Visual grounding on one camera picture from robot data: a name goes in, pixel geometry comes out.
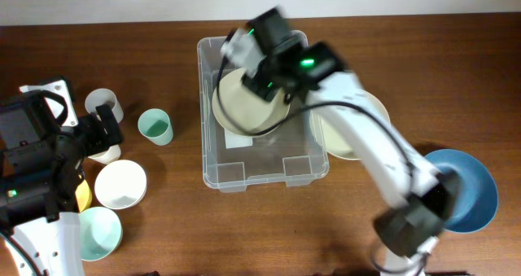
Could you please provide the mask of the mint green plastic cup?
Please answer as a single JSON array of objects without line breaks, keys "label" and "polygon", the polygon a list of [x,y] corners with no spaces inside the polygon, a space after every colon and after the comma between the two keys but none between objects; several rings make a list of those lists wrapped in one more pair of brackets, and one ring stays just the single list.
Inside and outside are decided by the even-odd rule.
[{"label": "mint green plastic cup", "polygon": [[138,130],[158,146],[165,146],[173,140],[169,115],[159,108],[148,109],[138,118]]}]

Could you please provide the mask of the blue large bowl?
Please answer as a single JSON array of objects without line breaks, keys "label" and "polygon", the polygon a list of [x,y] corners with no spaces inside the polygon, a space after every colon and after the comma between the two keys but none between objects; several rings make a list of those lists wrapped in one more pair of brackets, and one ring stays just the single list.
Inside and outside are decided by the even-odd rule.
[{"label": "blue large bowl", "polygon": [[425,158],[439,170],[453,170],[462,179],[462,190],[445,229],[469,234],[485,228],[496,216],[500,201],[488,169],[475,157],[454,149],[433,151]]}]

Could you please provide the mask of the cream plastic cup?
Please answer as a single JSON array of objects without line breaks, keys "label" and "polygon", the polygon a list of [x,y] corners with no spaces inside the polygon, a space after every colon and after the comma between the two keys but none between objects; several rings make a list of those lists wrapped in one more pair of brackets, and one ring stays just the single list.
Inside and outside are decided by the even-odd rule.
[{"label": "cream plastic cup", "polygon": [[121,156],[121,149],[118,145],[109,147],[106,151],[90,156],[91,160],[99,162],[101,164],[110,164]]}]

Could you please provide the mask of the pale yellow large bowl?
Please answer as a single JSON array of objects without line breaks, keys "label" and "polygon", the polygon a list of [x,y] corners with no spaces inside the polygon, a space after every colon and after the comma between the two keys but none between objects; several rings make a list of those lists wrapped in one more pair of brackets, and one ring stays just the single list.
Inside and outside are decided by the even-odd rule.
[{"label": "pale yellow large bowl", "polygon": [[[390,123],[391,121],[387,109],[382,104],[382,102],[370,92],[365,91],[364,95],[366,97],[366,101],[371,105],[371,107],[377,111],[379,115],[387,121],[387,123]],[[333,125],[325,120],[321,114],[318,114],[317,116],[322,123],[322,133],[326,151],[340,159],[359,160],[360,157],[353,150],[351,145],[346,143],[344,136],[339,131],[337,131]],[[374,147],[374,149],[377,150],[379,154],[387,154],[392,148],[392,143],[384,137],[381,137],[377,141],[377,145]]]}]

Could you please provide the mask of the beige large bowl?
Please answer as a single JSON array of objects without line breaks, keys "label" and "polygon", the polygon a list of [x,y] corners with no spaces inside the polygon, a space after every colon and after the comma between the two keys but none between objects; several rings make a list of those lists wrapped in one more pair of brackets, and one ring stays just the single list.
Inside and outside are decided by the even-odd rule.
[{"label": "beige large bowl", "polygon": [[249,133],[259,133],[283,120],[290,106],[284,103],[281,90],[270,102],[254,95],[242,83],[245,72],[245,68],[226,68],[223,71],[219,85],[221,105],[237,125]]}]

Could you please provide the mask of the grey plastic cup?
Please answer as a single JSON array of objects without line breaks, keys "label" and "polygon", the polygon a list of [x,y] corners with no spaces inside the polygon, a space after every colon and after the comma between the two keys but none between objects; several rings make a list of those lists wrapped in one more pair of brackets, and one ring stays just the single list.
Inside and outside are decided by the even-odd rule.
[{"label": "grey plastic cup", "polygon": [[113,91],[106,88],[100,88],[93,90],[87,95],[85,99],[85,109],[88,113],[95,113],[96,107],[100,105],[108,105],[111,108],[117,123],[122,122],[124,112]]}]

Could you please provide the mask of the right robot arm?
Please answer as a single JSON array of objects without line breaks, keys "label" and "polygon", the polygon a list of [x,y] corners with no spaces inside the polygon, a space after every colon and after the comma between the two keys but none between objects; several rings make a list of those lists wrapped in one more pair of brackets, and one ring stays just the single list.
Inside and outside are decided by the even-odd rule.
[{"label": "right robot arm", "polygon": [[423,275],[462,189],[412,148],[368,101],[356,74],[325,42],[305,46],[278,8],[227,37],[221,54],[245,68],[245,84],[264,100],[281,89],[304,102],[353,149],[388,204],[374,219],[386,250],[383,275]]}]

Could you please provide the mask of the white small bowl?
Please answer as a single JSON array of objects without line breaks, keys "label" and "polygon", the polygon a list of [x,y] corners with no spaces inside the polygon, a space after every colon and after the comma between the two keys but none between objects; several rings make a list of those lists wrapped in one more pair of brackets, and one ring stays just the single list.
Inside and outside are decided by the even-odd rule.
[{"label": "white small bowl", "polygon": [[117,160],[106,165],[94,182],[94,193],[102,206],[114,210],[131,208],[147,192],[147,175],[132,160]]}]

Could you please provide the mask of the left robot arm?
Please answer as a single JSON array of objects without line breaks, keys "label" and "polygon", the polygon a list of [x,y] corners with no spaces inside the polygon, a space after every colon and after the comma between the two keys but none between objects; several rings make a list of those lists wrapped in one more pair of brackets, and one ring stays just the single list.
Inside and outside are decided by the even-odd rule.
[{"label": "left robot arm", "polygon": [[47,100],[64,105],[50,91],[23,93],[1,105],[1,236],[20,271],[31,275],[82,275],[81,227],[76,197],[88,156],[124,138],[107,104],[68,127],[69,110],[58,116]]}]

